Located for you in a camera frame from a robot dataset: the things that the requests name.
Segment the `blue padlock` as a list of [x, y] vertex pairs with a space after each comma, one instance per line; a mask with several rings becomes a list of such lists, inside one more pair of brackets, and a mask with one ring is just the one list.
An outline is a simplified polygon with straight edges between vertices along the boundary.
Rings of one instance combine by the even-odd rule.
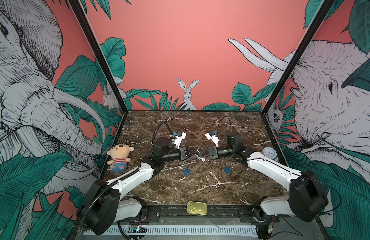
[[191, 170], [188, 168], [185, 168], [183, 171], [184, 175], [189, 176], [191, 174]]
[[228, 175], [228, 174], [230, 174], [230, 173], [232, 173], [231, 167], [229, 167], [229, 166], [224, 166], [223, 170], [224, 170], [224, 172], [225, 172], [227, 175]]

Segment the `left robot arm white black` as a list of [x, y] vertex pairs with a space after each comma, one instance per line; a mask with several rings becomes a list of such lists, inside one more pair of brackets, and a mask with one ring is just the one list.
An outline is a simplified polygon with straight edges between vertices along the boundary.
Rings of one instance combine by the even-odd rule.
[[158, 175], [166, 162], [185, 161], [198, 150], [175, 145], [176, 137], [160, 137], [136, 168], [108, 181], [97, 180], [90, 187], [76, 216], [80, 222], [77, 237], [91, 230], [103, 234], [114, 222], [147, 216], [146, 203], [138, 198], [122, 198], [140, 184]]

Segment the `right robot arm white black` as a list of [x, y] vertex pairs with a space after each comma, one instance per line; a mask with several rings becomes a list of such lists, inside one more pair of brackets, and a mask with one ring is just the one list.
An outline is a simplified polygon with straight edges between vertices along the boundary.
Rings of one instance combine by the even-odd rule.
[[313, 172], [292, 169], [250, 146], [245, 146], [241, 134], [236, 130], [225, 133], [226, 146], [223, 147], [219, 145], [217, 131], [208, 132], [205, 136], [214, 142], [214, 146], [201, 151], [201, 158], [215, 160], [231, 157], [237, 163], [273, 179], [289, 193], [259, 200], [252, 209], [257, 222], [263, 223], [267, 218], [277, 215], [298, 217], [311, 222], [328, 205], [323, 187]]

